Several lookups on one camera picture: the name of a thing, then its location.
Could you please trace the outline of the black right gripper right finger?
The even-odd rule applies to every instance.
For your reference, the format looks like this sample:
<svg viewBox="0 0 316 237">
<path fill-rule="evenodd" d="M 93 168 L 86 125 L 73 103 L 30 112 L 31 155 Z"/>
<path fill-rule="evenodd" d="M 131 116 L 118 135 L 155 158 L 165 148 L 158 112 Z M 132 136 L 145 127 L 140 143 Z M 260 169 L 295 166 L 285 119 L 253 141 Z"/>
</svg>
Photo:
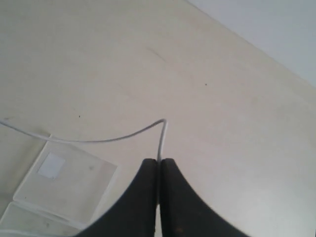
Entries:
<svg viewBox="0 0 316 237">
<path fill-rule="evenodd" d="M 247 236 L 198 196 L 171 158 L 160 163 L 159 204 L 164 237 Z"/>
</svg>

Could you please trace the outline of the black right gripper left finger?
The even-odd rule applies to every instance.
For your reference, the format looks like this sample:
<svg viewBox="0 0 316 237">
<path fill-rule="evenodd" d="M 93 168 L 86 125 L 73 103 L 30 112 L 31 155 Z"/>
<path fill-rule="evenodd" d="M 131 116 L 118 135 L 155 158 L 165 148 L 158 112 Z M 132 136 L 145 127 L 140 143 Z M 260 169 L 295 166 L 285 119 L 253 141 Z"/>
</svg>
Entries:
<svg viewBox="0 0 316 237">
<path fill-rule="evenodd" d="M 144 159 L 115 204 L 78 237 L 153 237 L 157 209 L 157 161 Z"/>
</svg>

